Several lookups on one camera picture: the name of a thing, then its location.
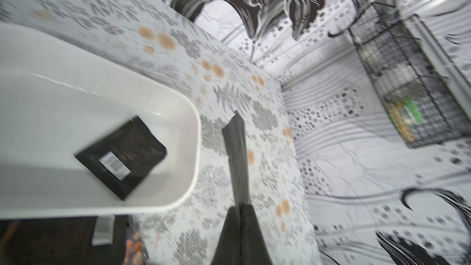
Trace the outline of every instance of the barcode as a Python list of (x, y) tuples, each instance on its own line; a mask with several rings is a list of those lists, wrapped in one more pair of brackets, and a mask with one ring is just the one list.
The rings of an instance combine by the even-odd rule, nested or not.
[(113, 244), (115, 231), (115, 216), (98, 216), (91, 244), (93, 246)]
[(115, 156), (115, 154), (110, 151), (99, 159), (99, 161), (120, 181), (131, 173), (131, 171)]

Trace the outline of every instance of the floral fabric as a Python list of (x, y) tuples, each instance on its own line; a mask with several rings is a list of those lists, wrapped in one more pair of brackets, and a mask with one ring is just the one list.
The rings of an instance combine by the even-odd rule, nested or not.
[(198, 182), (167, 213), (134, 215), (147, 264), (209, 264), (234, 204), (221, 128), (244, 117), (250, 196), (274, 264), (319, 264), (280, 84), (159, 0), (0, 0), (33, 27), (188, 96), (202, 121)]

